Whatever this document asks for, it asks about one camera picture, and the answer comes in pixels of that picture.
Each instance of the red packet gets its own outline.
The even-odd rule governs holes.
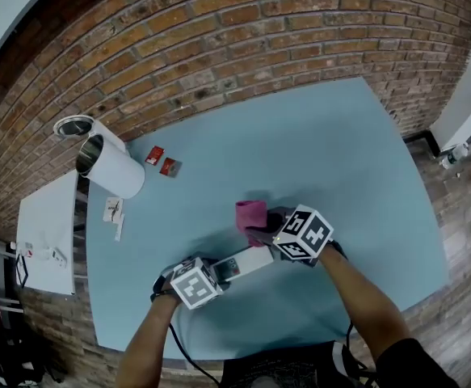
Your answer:
[[[149,152],[149,155],[147,155],[145,162],[151,165],[158,164],[158,161],[163,155],[163,151],[165,151],[163,148],[160,148],[159,146],[154,146],[151,152]]]
[[[172,158],[165,158],[163,161],[162,169],[160,174],[164,174],[167,177],[174,177],[179,169],[179,162]]]

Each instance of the black sleeve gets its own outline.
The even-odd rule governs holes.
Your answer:
[[[416,339],[404,339],[386,349],[376,363],[381,388],[458,388]]]

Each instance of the light blue table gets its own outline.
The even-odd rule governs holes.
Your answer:
[[[136,139],[183,162],[176,179],[145,165],[145,185],[124,202],[121,242],[102,221],[110,194],[91,184],[86,228],[90,300],[99,344],[125,350],[147,313],[153,281],[203,251],[226,256],[246,240],[235,202],[304,204],[335,228],[349,259],[406,309],[448,280],[422,180],[393,122],[361,78],[247,100]],[[227,359],[344,335],[348,317],[323,267],[276,261],[233,282],[174,323],[192,358]],[[164,357],[182,358],[172,335]]]

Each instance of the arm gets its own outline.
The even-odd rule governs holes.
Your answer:
[[[163,346],[169,323],[179,302],[172,296],[154,299],[149,313],[126,349],[116,388],[157,388],[162,373]]]
[[[387,348],[410,338],[407,325],[393,302],[330,244],[323,249],[319,260],[375,362]]]

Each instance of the white paper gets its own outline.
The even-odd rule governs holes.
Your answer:
[[[118,197],[109,197],[106,200],[106,207],[104,208],[103,221],[118,224],[122,214],[122,207],[124,200]]]
[[[119,242],[120,237],[122,236],[122,225],[124,224],[124,214],[120,216],[120,220],[118,223],[118,226],[116,227],[116,233],[115,233],[115,241]]]

